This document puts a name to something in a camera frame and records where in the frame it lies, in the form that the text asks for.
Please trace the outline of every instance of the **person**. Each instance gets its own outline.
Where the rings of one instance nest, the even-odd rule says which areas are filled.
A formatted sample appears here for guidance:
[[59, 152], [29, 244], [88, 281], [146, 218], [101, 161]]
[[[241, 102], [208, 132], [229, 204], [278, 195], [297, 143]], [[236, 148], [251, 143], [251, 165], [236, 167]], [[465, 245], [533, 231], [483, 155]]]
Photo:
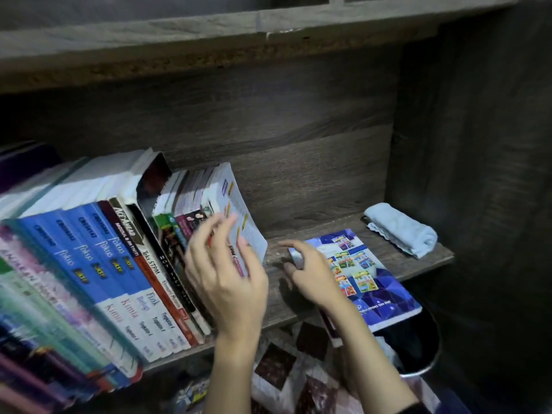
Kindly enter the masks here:
[[[236, 220], [235, 215], [211, 216], [194, 233], [185, 254], [186, 275], [218, 328], [205, 414], [251, 412], [253, 363], [267, 308], [268, 277], [243, 237], [238, 240], [238, 250], [249, 277], [239, 276], [227, 245]], [[364, 412], [428, 412], [384, 355], [354, 303], [342, 294], [324, 255], [301, 241], [282, 241], [279, 245], [302, 254], [304, 268], [297, 270], [286, 263], [285, 272], [336, 326]]]

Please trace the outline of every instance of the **wooden shelf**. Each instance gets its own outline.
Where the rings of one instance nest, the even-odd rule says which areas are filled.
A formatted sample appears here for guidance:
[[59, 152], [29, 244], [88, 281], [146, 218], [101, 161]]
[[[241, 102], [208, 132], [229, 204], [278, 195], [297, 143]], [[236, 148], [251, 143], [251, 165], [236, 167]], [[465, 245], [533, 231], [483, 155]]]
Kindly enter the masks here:
[[[313, 228], [297, 231], [286, 237], [309, 239], [346, 228], [352, 229], [399, 281], [410, 279], [418, 274], [431, 271], [445, 264], [450, 264], [454, 260], [452, 251], [448, 250], [440, 243], [437, 244], [430, 254], [422, 259], [418, 260], [414, 257], [410, 257], [378, 234], [366, 228], [366, 224], [362, 221], [361, 215], [348, 216], [328, 223], [323, 223]], [[289, 252], [286, 248], [277, 247], [276, 243], [281, 239], [285, 238], [273, 238], [269, 240], [268, 251], [264, 262], [270, 284], [268, 306], [263, 322], [264, 330], [297, 322], [315, 313], [315, 308], [310, 302], [287, 287], [285, 274], [281, 270], [280, 264], [282, 259], [289, 258]], [[187, 356], [209, 350], [213, 346], [214, 342], [211, 342], [184, 352], [173, 354], [151, 363], [146, 368], [146, 371], [159, 370]]]
[[[325, 5], [151, 20], [104, 19], [106, 21], [90, 23], [84, 19], [79, 21], [81, 18], [77, 17], [69, 23], [54, 21], [54, 27], [37, 24], [38, 28], [0, 31], [0, 73], [146, 60], [289, 43], [311, 37], [366, 35], [438, 24], [517, 2], [519, 0], [368, 0], [346, 3], [330, 0], [330, 4]], [[29, 5], [31, 12], [22, 9], [14, 14], [31, 20], [32, 17], [27, 16], [39, 6]]]

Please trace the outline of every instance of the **white towel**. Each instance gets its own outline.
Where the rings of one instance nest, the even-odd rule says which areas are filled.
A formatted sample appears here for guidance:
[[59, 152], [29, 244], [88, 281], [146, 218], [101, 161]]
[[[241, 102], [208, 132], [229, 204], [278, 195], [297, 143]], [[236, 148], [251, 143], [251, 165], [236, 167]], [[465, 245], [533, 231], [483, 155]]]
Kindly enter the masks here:
[[437, 233], [431, 226], [415, 221], [389, 203], [371, 206], [364, 215], [371, 221], [369, 229], [416, 258], [422, 258], [437, 244]]

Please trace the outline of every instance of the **trash bin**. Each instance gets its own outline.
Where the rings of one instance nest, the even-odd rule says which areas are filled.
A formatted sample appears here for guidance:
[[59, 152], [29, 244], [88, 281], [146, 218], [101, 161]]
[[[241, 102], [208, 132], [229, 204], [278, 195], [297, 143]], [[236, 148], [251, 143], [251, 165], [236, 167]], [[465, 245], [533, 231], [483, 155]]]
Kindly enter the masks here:
[[440, 355], [439, 327], [425, 307], [418, 315], [383, 328], [374, 335], [383, 337], [397, 353], [402, 362], [402, 367], [397, 367], [397, 370], [402, 377], [424, 374], [435, 365]]

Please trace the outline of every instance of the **left hand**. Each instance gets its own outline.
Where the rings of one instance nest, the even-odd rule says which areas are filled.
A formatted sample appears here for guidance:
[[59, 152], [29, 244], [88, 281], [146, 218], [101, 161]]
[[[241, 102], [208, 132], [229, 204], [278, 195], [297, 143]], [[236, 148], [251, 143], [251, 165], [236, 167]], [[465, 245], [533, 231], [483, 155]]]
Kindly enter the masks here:
[[267, 308], [268, 277], [243, 237], [239, 238], [238, 250], [249, 277], [239, 276], [228, 248], [228, 234], [236, 220], [236, 215], [224, 219], [217, 214], [200, 225], [186, 250], [185, 272], [215, 319], [217, 346], [221, 343], [225, 350], [249, 350], [254, 354]]

